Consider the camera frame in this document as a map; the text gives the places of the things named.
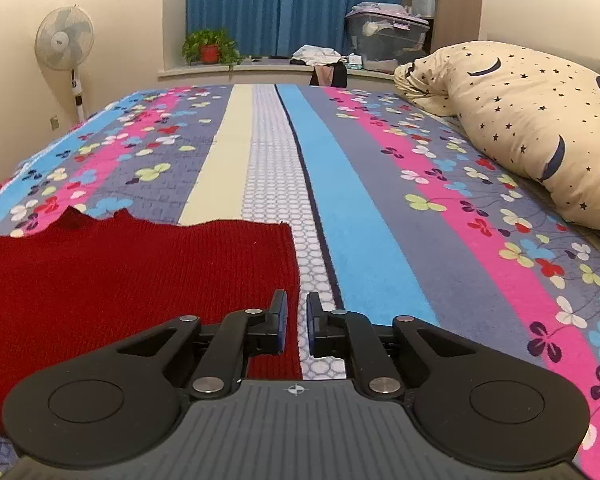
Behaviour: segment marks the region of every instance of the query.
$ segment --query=honeycomb pattern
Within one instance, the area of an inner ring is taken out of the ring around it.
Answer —
[[[300,271],[298,349],[305,379],[343,379],[344,362],[309,355],[306,295],[318,291],[322,307],[333,310],[333,295],[311,210],[293,133],[273,85],[254,86],[253,137],[242,202],[242,218],[291,225]]]

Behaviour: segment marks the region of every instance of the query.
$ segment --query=electric fan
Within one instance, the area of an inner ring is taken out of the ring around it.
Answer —
[[[93,39],[93,24],[78,6],[51,11],[40,23],[36,34],[38,60],[53,70],[71,70],[71,90],[81,123],[84,122],[84,109],[78,65],[89,55]]]

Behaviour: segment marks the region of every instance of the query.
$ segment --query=red flower pot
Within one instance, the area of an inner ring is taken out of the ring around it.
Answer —
[[[219,54],[217,45],[205,45],[200,47],[200,60],[203,63],[217,63],[218,57]]]

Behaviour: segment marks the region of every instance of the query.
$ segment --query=blue stripe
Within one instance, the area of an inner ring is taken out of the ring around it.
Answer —
[[[56,157],[56,153],[64,152],[65,150],[69,150],[71,153],[76,152],[85,142],[84,140],[78,139],[79,136],[87,132],[97,133],[108,126],[111,121],[121,117],[124,108],[130,106],[134,102],[133,99],[135,99],[139,93],[140,92],[134,92],[121,99],[116,105],[116,108],[119,108],[118,110],[113,108],[111,110],[104,110],[90,121],[84,123],[80,128],[71,132],[71,134],[67,135],[54,149],[41,156],[30,169],[38,171],[43,176],[51,173],[51,171],[62,163],[62,161]],[[3,190],[0,195],[0,220],[7,215],[13,206],[26,197],[31,186],[35,183],[36,181],[31,179],[22,180],[21,178],[17,178],[17,180],[14,179],[8,184],[7,188]]]
[[[398,243],[340,145],[295,85],[277,85],[298,136],[344,306],[386,323],[438,324]]]

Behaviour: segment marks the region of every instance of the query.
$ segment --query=potted plant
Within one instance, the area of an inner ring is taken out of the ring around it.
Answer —
[[[187,34],[182,46],[182,57],[189,64],[194,61],[224,64],[242,62],[235,41],[229,38],[224,28],[202,28]]]

